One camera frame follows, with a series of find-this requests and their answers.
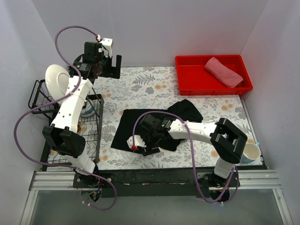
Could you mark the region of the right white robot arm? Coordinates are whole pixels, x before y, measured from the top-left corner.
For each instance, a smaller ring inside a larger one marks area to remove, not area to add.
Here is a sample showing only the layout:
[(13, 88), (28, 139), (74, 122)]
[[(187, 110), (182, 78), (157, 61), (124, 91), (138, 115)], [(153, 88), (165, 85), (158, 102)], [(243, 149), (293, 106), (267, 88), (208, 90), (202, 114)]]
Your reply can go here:
[(158, 150), (161, 140), (190, 140), (211, 144), (219, 155), (210, 180), (223, 186), (230, 180), (230, 173), (240, 163), (247, 136), (230, 120), (220, 118), (217, 122), (199, 123), (184, 121), (177, 115), (166, 113), (163, 119), (155, 118), (153, 111), (142, 114), (134, 128), (142, 129), (139, 135), (132, 133), (128, 145), (138, 147), (144, 155)]

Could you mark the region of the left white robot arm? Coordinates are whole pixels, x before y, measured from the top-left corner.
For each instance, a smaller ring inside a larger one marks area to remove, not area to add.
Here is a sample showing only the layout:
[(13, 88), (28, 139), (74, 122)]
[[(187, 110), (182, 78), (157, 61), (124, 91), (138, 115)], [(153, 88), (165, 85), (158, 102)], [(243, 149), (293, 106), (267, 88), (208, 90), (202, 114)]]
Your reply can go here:
[(84, 53), (74, 60), (69, 70), (53, 64), (45, 73), (47, 89), (58, 100), (60, 108), (51, 124), (43, 128), (43, 135), (52, 149), (84, 174), (83, 181), (91, 188), (99, 184), (100, 176), (94, 172), (96, 164), (88, 156), (85, 139), (77, 133), (78, 122), (94, 81), (98, 77), (120, 78), (121, 56), (116, 56), (113, 67), (112, 46), (111, 38), (86, 42)]

